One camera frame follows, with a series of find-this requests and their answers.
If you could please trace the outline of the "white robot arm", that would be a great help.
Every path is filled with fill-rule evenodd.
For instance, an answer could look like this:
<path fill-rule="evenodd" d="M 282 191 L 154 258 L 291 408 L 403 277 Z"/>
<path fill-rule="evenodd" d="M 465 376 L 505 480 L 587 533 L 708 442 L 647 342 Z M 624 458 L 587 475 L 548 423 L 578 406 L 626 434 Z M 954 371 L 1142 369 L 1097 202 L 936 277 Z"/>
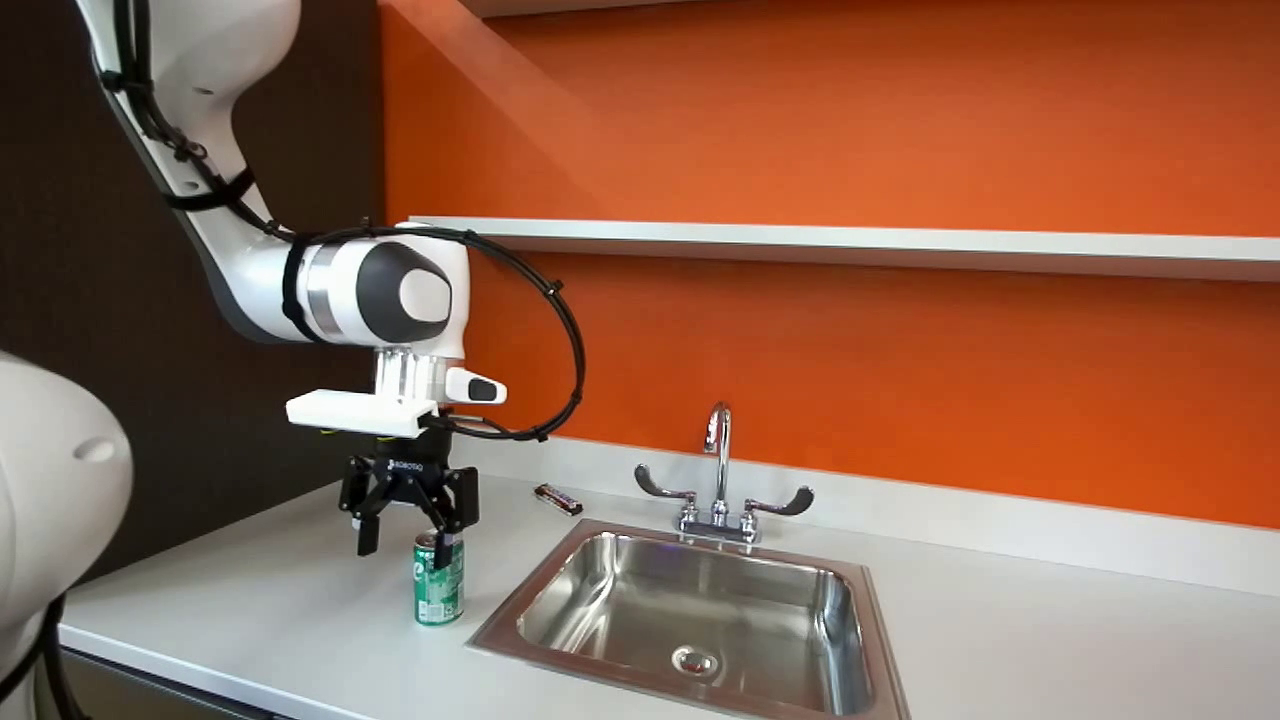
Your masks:
<path fill-rule="evenodd" d="M 310 240 L 266 212 L 235 140 L 235 102 L 300 33 L 300 0 L 75 0 L 96 84 L 164 204 L 197 240 L 218 311 L 253 342 L 369 349 L 363 394 L 317 388 L 282 406 L 300 430 L 384 445 L 341 487 L 357 546 L 381 541 L 393 499 L 436 526 L 452 556 L 474 521 L 474 475 L 446 460 L 457 406 L 505 386 L 465 366 L 467 249 L 424 227 Z M 57 676 L 66 588 L 117 536 L 130 448 L 86 388 L 0 358 L 0 716 L 34 720 Z"/>

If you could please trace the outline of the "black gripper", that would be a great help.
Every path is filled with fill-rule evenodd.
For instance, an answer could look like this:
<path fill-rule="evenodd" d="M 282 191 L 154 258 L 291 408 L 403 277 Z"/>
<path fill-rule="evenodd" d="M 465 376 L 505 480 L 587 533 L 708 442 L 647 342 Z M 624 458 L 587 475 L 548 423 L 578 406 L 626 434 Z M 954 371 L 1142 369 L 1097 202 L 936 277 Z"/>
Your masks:
<path fill-rule="evenodd" d="M 430 521 L 430 563 L 446 568 L 457 559 L 457 541 L 480 521 L 480 472 L 446 460 L 452 434 L 452 420 L 430 420 L 416 442 L 384 442 L 371 458 L 347 464 L 357 556 L 381 547 L 381 514 L 403 499 Z"/>

